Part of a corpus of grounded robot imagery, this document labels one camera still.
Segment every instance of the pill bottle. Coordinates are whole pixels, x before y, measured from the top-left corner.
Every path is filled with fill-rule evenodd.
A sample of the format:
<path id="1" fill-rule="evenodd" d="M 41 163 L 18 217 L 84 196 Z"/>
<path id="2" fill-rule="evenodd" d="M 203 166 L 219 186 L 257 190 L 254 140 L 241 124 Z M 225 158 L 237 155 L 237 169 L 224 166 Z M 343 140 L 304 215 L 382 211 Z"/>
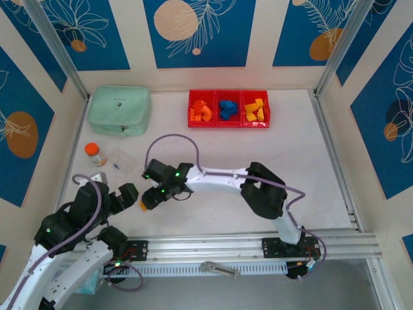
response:
<path id="1" fill-rule="evenodd" d="M 106 163 L 106 156 L 102 154 L 99 146 L 96 143 L 86 144 L 85 152 L 95 165 L 103 166 Z"/>

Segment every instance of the orange bottle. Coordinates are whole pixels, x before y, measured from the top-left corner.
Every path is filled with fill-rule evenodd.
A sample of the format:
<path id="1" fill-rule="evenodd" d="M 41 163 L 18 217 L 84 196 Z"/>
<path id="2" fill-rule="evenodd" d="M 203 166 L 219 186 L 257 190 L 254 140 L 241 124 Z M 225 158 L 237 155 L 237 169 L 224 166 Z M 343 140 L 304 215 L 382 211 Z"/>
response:
<path id="1" fill-rule="evenodd" d="M 106 163 L 106 156 L 102 154 L 99 146 L 96 143 L 88 143 L 85 145 L 85 152 L 90 159 L 98 167 L 103 166 Z"/>

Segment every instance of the white tabletop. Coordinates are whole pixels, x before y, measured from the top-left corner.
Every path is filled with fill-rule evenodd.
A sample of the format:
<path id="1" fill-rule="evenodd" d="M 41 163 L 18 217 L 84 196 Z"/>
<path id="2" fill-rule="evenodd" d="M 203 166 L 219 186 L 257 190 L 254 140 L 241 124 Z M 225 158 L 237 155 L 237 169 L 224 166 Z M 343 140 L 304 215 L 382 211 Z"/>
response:
<path id="1" fill-rule="evenodd" d="M 307 91 L 271 90 L 268 96 L 269 129 L 190 129 L 186 120 L 188 92 L 153 93 L 149 128 L 142 136 L 99 135 L 92 132 L 86 121 L 70 175 L 104 171 L 112 191 L 131 182 L 140 197 L 152 186 L 141 177 L 148 146 L 164 134 L 179 133 L 196 141 L 204 167 L 235 169 L 258 161 L 287 185 L 306 192 L 306 197 L 292 207 L 292 213 L 307 229 L 350 227 Z M 124 174 L 110 162 L 101 168 L 94 166 L 83 150 L 85 144 L 92 141 L 105 154 L 120 148 L 132 156 L 137 160 L 135 171 Z M 194 163 L 195 150 L 184 139 L 166 138 L 153 147 L 150 158 L 177 167 L 181 162 Z M 76 191 L 77 186 L 70 182 L 65 202 L 72 201 Z M 289 193 L 288 197 L 291 199 L 295 194 Z M 196 192 L 187 201 L 169 200 L 147 212 L 136 203 L 110 217 L 109 222 L 128 236 L 252 233 L 275 229 L 270 221 L 256 216 L 241 195 L 224 192 Z"/>

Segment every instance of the red tray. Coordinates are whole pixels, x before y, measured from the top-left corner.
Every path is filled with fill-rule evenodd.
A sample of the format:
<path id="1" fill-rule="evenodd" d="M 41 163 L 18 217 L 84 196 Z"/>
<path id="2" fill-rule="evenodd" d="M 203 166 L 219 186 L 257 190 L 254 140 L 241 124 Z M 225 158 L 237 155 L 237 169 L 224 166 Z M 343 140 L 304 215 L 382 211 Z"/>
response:
<path id="1" fill-rule="evenodd" d="M 248 121 L 245 117 L 245 105 L 254 103 L 257 98 L 264 101 L 264 121 Z M 191 121 L 190 109 L 195 101 L 203 100 L 212 111 L 210 121 Z M 221 100 L 231 100 L 238 103 L 238 113 L 232 115 L 228 121 L 219 117 Z M 266 90 L 190 90 L 188 102 L 188 127 L 250 127 L 269 128 L 270 126 L 270 105 Z"/>

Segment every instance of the mint green pouch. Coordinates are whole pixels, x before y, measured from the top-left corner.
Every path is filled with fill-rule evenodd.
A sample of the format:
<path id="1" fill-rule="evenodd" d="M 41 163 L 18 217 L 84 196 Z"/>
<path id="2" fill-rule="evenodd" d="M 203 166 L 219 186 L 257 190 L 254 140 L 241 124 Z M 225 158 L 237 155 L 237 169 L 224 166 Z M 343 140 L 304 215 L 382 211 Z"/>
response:
<path id="1" fill-rule="evenodd" d="M 152 102 L 142 86 L 100 86 L 87 116 L 94 132 L 111 136 L 140 136 L 149 125 Z"/>

